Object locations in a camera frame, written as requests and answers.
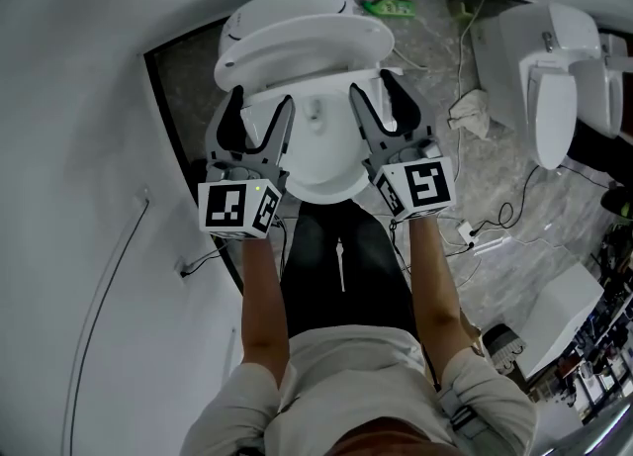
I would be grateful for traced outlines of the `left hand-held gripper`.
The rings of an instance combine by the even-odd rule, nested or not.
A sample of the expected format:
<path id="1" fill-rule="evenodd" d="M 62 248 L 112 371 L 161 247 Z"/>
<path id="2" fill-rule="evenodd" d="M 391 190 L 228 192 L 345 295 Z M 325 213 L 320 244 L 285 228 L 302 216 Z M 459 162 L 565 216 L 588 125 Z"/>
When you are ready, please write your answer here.
<path id="1" fill-rule="evenodd" d="M 288 177 L 280 159 L 294 121 L 293 98 L 286 95 L 276 106 L 261 143 L 247 155 L 243 94 L 241 85 L 233 87 L 207 126 L 207 177 L 198 185 L 199 228 L 224 239 L 265 238 Z"/>

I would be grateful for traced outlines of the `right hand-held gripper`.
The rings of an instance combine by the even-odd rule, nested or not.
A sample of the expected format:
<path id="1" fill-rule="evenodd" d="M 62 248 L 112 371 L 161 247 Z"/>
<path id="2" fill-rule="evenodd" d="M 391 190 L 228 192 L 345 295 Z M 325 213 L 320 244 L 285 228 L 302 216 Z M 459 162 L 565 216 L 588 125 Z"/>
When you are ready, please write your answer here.
<path id="1" fill-rule="evenodd" d="M 435 116 L 427 100 L 403 75 L 381 69 L 396 128 L 383 127 L 368 95 L 356 83 L 349 101 L 369 148 L 363 161 L 371 183 L 398 221 L 436 214 L 456 202 L 452 161 L 433 137 Z"/>

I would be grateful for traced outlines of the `white toilet with seat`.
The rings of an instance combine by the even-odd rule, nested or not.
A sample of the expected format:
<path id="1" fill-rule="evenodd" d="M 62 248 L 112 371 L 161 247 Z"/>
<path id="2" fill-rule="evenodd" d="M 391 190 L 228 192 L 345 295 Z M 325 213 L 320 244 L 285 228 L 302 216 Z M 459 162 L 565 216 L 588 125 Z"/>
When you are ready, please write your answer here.
<path id="1" fill-rule="evenodd" d="M 257 92 L 270 86 L 335 72 L 374 67 L 392 51 L 395 38 L 381 21 L 323 14 L 280 22 L 234 43 L 219 58 L 214 77 L 229 91 Z"/>

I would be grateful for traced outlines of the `person's right forearm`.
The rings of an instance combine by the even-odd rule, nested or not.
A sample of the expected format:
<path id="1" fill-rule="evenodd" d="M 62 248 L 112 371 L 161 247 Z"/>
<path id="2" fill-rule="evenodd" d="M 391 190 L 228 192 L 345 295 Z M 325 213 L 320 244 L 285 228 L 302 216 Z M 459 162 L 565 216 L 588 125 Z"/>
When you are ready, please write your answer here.
<path id="1" fill-rule="evenodd" d="M 410 281 L 421 344 L 442 388 L 463 388 L 481 358 L 461 322 L 456 286 L 444 254 L 437 220 L 409 223 Z"/>

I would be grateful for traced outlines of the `person's left forearm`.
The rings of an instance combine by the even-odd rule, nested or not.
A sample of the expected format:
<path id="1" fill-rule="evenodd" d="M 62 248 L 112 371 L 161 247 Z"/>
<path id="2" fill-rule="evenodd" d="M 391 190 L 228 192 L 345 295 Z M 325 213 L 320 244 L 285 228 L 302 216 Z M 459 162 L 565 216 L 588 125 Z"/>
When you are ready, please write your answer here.
<path id="1" fill-rule="evenodd" d="M 241 244 L 243 362 L 266 368 L 277 386 L 289 362 L 289 336 L 280 280 L 271 243 L 251 239 Z"/>

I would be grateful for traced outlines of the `white toilet bowl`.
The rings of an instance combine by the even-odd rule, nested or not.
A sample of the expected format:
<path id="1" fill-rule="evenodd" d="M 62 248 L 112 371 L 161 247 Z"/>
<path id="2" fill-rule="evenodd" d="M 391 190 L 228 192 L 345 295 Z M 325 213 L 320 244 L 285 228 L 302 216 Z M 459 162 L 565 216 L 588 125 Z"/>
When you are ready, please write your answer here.
<path id="1" fill-rule="evenodd" d="M 301 201 L 327 205 L 350 199 L 368 184 L 362 161 L 369 148 L 349 102 L 357 85 L 365 92 L 385 129 L 397 125 L 378 68 L 330 74 L 250 95 L 240 111 L 254 145 L 263 142 L 276 108 L 293 98 L 295 116 L 287 151 L 279 165 L 289 173 L 286 190 Z"/>

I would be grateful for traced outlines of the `white toilet with chrome lever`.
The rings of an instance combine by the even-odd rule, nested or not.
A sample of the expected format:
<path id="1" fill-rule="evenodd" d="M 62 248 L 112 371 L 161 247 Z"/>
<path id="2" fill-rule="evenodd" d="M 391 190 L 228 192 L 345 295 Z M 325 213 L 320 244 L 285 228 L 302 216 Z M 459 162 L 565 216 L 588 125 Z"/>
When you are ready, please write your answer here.
<path id="1" fill-rule="evenodd" d="M 601 55 L 594 19 L 560 3 L 523 4 L 474 22 L 471 39 L 491 119 L 515 131 L 538 165 L 557 168 L 577 121 L 570 67 Z"/>

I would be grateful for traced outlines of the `white crumpled cloth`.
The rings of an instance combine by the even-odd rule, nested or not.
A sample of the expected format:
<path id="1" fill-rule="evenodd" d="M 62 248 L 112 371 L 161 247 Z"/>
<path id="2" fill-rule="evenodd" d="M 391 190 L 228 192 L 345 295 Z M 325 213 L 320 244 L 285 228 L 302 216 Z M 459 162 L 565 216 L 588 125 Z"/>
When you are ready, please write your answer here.
<path id="1" fill-rule="evenodd" d="M 465 129 L 480 139 L 486 139 L 490 123 L 489 96 L 481 89 L 470 91 L 449 110 L 448 126 L 451 130 Z"/>

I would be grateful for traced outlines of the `green bottle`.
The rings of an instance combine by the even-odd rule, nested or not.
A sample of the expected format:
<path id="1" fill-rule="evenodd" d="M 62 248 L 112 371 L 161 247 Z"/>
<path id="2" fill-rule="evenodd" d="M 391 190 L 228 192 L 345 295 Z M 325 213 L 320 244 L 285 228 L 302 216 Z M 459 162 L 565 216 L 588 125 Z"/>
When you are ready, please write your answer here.
<path id="1" fill-rule="evenodd" d="M 369 14 L 381 18 L 413 18 L 414 4 L 408 0 L 363 1 L 362 7 Z"/>

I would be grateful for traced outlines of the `white power strip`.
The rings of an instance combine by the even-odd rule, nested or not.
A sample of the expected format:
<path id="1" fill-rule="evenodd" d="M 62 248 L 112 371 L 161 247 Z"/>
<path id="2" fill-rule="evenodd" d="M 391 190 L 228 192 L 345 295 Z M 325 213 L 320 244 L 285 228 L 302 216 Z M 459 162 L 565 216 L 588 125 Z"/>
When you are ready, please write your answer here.
<path id="1" fill-rule="evenodd" d="M 468 221 L 460 222 L 457 226 L 457 231 L 469 248 L 473 248 L 479 240 L 476 237 L 476 232 Z"/>

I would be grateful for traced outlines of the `person's black trousers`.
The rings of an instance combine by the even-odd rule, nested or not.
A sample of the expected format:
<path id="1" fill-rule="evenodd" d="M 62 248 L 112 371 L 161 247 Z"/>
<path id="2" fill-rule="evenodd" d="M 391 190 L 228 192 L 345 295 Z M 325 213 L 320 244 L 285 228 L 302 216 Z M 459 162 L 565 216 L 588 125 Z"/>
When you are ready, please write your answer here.
<path id="1" fill-rule="evenodd" d="M 418 338 L 411 292 L 387 232 L 351 200 L 301 204 L 281 290 L 291 337 L 367 325 Z"/>

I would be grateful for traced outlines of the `large white box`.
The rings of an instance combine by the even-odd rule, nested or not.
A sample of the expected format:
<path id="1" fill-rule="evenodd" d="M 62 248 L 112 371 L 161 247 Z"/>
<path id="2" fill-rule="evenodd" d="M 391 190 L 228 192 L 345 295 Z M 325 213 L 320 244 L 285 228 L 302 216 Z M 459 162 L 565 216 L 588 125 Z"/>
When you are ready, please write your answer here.
<path id="1" fill-rule="evenodd" d="M 525 343 L 516 364 L 525 379 L 556 360 L 602 297 L 603 289 L 576 263 L 540 292 L 518 335 Z"/>

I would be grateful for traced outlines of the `person's white shirt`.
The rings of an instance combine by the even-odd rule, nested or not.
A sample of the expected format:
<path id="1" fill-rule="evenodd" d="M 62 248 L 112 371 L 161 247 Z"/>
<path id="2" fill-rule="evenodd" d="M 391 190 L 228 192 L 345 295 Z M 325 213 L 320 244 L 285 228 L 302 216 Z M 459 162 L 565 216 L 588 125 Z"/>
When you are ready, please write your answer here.
<path id="1" fill-rule="evenodd" d="M 433 386 L 406 331 L 364 325 L 313 329 L 290 341 L 277 386 L 256 363 L 238 365 L 191 426 L 181 456 L 324 456 L 348 431 L 387 417 L 467 456 L 526 456 L 533 403 L 481 358 L 463 388 Z"/>

